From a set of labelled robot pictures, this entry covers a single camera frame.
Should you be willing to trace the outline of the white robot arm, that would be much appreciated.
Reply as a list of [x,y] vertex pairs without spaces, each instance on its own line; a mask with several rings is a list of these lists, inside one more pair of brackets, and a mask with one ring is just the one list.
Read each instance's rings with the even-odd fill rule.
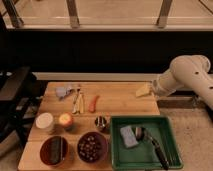
[[151,84],[143,84],[136,91],[135,96],[146,96],[151,92],[157,96],[168,96],[179,88],[187,87],[200,96],[213,110],[213,78],[208,75],[210,67],[211,62],[206,56],[178,56]]

